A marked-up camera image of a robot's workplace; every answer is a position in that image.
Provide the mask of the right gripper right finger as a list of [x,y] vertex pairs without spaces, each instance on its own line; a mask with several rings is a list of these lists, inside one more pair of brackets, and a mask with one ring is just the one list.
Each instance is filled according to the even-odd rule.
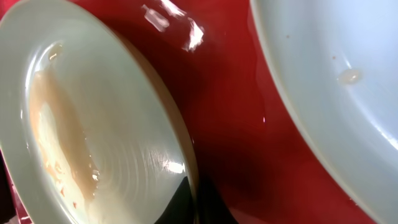
[[238,224],[211,180],[201,180],[197,191],[200,224]]

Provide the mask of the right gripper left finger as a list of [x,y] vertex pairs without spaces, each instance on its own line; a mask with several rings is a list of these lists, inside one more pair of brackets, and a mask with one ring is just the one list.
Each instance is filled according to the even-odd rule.
[[195,210],[188,177],[184,177],[154,224],[194,224]]

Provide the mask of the light blue plate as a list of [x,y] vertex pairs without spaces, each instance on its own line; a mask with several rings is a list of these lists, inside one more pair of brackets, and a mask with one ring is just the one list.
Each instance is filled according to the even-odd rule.
[[271,77],[338,185],[397,222],[397,1],[250,3]]
[[68,1],[1,19],[1,152],[33,223],[155,223],[198,172],[182,116],[145,57]]

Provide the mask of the light blue plate top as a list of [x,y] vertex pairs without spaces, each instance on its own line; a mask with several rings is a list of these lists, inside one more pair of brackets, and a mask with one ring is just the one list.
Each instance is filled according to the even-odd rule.
[[338,185],[397,222],[397,1],[250,3],[271,77]]

